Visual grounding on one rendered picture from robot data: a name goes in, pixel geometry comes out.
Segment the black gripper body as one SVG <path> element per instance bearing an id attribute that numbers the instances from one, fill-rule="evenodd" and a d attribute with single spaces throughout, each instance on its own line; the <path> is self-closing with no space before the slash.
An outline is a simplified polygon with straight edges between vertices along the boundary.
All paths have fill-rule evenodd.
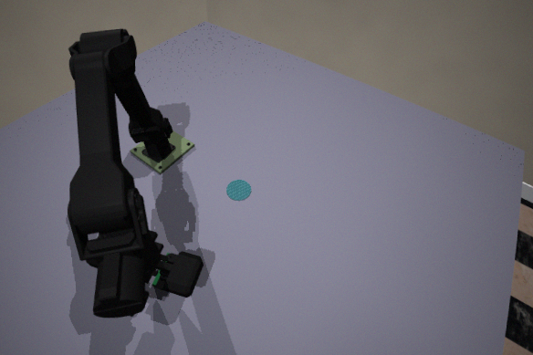
<path id="1" fill-rule="evenodd" d="M 149 246 L 142 254 L 146 261 L 145 272 L 156 277 L 158 271 L 161 270 L 161 279 L 166 281 L 165 289 L 175 295 L 188 298 L 192 295 L 204 266 L 202 258 L 184 251 L 178 255 L 173 253 L 167 256 L 161 255 L 164 246 L 155 242 L 157 233 L 150 231 L 150 236 Z"/>

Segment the teal flat circle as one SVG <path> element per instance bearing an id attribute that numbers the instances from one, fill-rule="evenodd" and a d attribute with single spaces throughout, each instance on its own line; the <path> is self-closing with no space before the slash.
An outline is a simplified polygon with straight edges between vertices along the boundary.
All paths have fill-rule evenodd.
<path id="1" fill-rule="evenodd" d="M 227 185 L 226 192 L 231 199 L 241 201 L 251 194 L 251 186 L 244 180 L 234 180 Z"/>

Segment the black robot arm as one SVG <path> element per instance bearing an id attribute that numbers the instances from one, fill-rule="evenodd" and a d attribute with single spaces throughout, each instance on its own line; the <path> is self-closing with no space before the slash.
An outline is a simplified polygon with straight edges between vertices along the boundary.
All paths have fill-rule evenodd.
<path id="1" fill-rule="evenodd" d="M 168 141 L 172 126 L 145 98 L 134 74 L 135 41 L 126 29 L 82 33 L 68 50 L 79 146 L 68 220 L 80 261 L 99 263 L 93 314 L 133 317 L 149 297 L 145 283 L 152 275 L 142 254 L 151 236 L 143 197 L 121 161 L 115 94 L 130 116 L 130 136 L 144 142 L 141 152 L 152 160 L 161 162 L 175 149 Z M 99 238 L 89 240 L 95 233 Z"/>

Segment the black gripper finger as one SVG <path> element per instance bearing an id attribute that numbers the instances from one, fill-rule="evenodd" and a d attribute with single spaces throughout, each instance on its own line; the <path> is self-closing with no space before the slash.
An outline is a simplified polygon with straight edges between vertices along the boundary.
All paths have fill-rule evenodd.
<path id="1" fill-rule="evenodd" d="M 164 290 L 164 291 L 167 291 L 164 287 L 165 287 L 165 283 L 166 281 L 165 280 L 162 280 L 161 277 L 159 278 L 155 288 L 158 288 L 158 289 L 161 289 L 161 290 Z M 169 292 L 169 291 L 167 291 Z"/>

